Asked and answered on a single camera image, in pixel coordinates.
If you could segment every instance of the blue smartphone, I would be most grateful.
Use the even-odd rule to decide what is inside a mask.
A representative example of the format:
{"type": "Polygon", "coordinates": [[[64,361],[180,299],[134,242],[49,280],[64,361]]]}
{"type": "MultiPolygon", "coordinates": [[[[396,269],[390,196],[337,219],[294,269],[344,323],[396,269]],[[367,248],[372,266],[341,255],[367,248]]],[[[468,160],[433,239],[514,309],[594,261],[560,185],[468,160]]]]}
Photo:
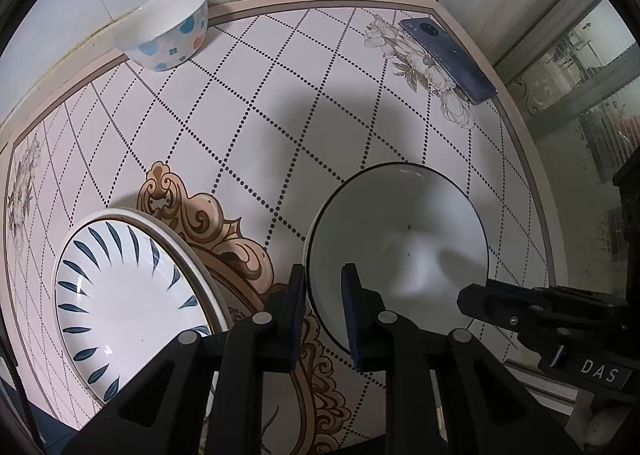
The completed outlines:
{"type": "Polygon", "coordinates": [[[451,76],[474,105],[497,94],[478,64],[430,18],[400,20],[400,26],[451,76]]]}

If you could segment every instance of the white bowl with black rim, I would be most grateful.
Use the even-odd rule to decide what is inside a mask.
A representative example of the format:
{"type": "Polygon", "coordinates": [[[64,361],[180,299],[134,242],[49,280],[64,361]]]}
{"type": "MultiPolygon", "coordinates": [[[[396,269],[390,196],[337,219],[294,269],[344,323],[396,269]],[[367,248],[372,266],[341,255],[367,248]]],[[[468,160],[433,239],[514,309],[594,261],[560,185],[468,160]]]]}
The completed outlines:
{"type": "Polygon", "coordinates": [[[340,271],[353,262],[362,286],[423,330],[468,327],[458,292],[484,285],[488,247],[466,195],[431,168],[378,164],[341,184],[308,233],[304,262],[311,304],[334,342],[348,352],[340,271]]]}
{"type": "Polygon", "coordinates": [[[54,314],[68,362],[104,404],[186,329],[232,324],[193,250],[137,210],[109,208],[80,221],[53,268],[54,314]]]}

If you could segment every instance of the patterned tablecloth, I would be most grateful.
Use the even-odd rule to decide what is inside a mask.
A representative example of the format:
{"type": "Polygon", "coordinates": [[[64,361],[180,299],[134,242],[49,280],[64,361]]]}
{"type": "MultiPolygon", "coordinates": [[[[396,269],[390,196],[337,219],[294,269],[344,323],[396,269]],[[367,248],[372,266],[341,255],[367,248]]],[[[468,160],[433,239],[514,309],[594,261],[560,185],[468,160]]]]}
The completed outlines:
{"type": "MultiPolygon", "coordinates": [[[[408,16],[424,14],[310,8],[212,26],[178,68],[117,64],[43,114],[14,145],[4,230],[11,305],[38,381],[28,392],[76,428],[99,409],[58,340],[51,271],[69,228],[106,206],[138,207],[179,231],[239,319],[286,283],[340,183],[380,162],[417,162],[471,199],[490,276],[546,285],[536,190],[509,125],[493,102],[460,100],[399,30],[408,16]]],[[[522,348],[496,327],[470,330],[498,359],[522,348]]],[[[307,310],[296,370],[265,378],[264,452],[381,434],[384,388],[383,374],[355,370],[307,310]]]]}

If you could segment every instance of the white bowl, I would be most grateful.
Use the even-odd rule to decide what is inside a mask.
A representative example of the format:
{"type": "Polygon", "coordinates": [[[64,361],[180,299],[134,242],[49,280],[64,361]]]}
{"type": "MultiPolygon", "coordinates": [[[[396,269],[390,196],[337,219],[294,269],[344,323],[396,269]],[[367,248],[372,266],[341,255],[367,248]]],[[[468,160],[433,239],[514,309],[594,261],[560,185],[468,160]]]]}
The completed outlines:
{"type": "Polygon", "coordinates": [[[114,29],[114,45],[140,66],[165,70],[186,61],[207,32],[207,0],[150,0],[114,29]]]}
{"type": "Polygon", "coordinates": [[[79,222],[63,242],[52,279],[69,364],[100,404],[182,330],[208,335],[232,324],[193,250],[135,210],[109,208],[79,222]]]}
{"type": "Polygon", "coordinates": [[[487,242],[476,210],[452,181],[418,164],[379,164],[354,175],[324,204],[308,237],[310,300],[346,351],[345,263],[356,264],[362,286],[379,292],[388,310],[442,334],[468,326],[458,292],[487,279],[487,242]]]}

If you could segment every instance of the black rim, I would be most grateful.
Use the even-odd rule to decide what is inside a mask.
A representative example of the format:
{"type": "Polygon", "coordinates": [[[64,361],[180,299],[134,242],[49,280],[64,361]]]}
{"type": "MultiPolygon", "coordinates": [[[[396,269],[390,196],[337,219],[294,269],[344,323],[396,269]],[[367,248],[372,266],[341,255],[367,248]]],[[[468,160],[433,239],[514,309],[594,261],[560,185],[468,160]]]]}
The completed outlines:
{"type": "Polygon", "coordinates": [[[307,290],[307,293],[309,295],[309,302],[311,303],[311,308],[313,309],[314,314],[316,315],[316,318],[318,318],[320,326],[322,327],[324,332],[326,332],[327,335],[331,338],[331,340],[336,345],[338,345],[338,347],[341,350],[343,350],[347,354],[350,354],[348,348],[346,348],[337,339],[335,339],[334,335],[331,334],[331,331],[329,330],[329,328],[324,324],[324,321],[322,321],[321,314],[318,312],[318,307],[316,306],[316,302],[314,300],[314,295],[313,295],[313,292],[311,291],[311,283],[310,283],[311,272],[310,272],[310,269],[309,269],[309,264],[310,264],[310,261],[311,261],[311,248],[314,245],[314,238],[316,236],[316,230],[318,229],[318,225],[319,225],[320,221],[322,220],[322,215],[324,215],[325,210],[329,207],[329,204],[331,204],[331,201],[334,200],[335,196],[337,196],[337,194],[340,193],[340,191],[345,186],[347,186],[352,180],[354,180],[356,177],[359,177],[360,175],[363,175],[363,174],[367,174],[368,172],[371,172],[371,170],[375,170],[377,168],[382,168],[384,166],[414,166],[414,167],[419,168],[421,170],[427,170],[428,172],[433,172],[434,174],[437,174],[438,176],[442,177],[443,179],[449,181],[449,183],[451,185],[456,187],[456,190],[458,190],[460,193],[462,193],[463,197],[468,201],[469,205],[473,208],[474,213],[476,214],[476,217],[478,218],[478,222],[480,223],[480,228],[482,229],[482,235],[484,236],[484,244],[486,246],[485,247],[485,249],[486,249],[486,276],[485,276],[485,278],[489,278],[489,246],[488,246],[488,241],[486,239],[486,231],[484,230],[484,225],[482,224],[482,219],[480,218],[480,215],[478,215],[478,211],[476,211],[476,207],[473,205],[473,203],[471,202],[469,197],[466,196],[466,193],[464,193],[455,182],[450,180],[450,178],[447,177],[446,175],[444,175],[443,173],[438,172],[437,170],[434,170],[433,168],[429,168],[429,166],[425,166],[423,164],[417,164],[415,162],[408,162],[408,161],[381,162],[380,164],[375,164],[373,166],[369,166],[368,168],[365,168],[364,170],[360,170],[359,172],[357,172],[356,174],[354,174],[350,178],[348,178],[344,183],[340,184],[340,186],[338,186],[338,188],[331,194],[329,199],[327,199],[326,202],[322,205],[321,210],[318,212],[318,216],[314,220],[314,223],[313,223],[312,228],[311,228],[311,232],[309,233],[308,246],[306,247],[306,255],[305,255],[306,290],[307,290]]]}

